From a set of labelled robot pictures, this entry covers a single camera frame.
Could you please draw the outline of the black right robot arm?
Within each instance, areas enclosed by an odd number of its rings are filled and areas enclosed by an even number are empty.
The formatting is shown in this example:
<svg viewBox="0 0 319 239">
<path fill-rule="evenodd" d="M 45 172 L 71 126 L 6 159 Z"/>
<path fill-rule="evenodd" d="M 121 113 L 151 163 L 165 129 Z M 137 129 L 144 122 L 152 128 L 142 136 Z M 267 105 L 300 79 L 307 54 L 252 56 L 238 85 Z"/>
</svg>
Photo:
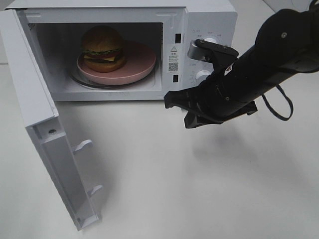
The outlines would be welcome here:
<svg viewBox="0 0 319 239">
<path fill-rule="evenodd" d="M 166 108 L 187 111 L 186 128 L 222 124 L 257 111 L 255 99 L 298 73 L 319 70 L 319 3 L 307 11 L 282 9 L 258 31 L 254 45 L 240 55 L 235 49 L 202 39 L 192 41 L 188 56 L 213 65 L 198 86 L 169 91 Z"/>
</svg>

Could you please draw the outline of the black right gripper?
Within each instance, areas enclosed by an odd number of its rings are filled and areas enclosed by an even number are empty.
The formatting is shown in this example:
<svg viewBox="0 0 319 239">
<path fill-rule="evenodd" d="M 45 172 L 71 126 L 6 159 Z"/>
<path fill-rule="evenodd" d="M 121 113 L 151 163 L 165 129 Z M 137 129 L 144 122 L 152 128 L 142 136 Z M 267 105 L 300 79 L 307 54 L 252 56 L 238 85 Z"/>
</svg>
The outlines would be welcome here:
<svg viewBox="0 0 319 239">
<path fill-rule="evenodd" d="M 164 96 L 166 109 L 188 109 L 184 118 L 186 129 L 209 124 L 222 124 L 241 115 L 257 111 L 257 71 L 250 66 L 233 64 L 232 70 L 212 73 L 197 87 L 168 91 Z"/>
</svg>

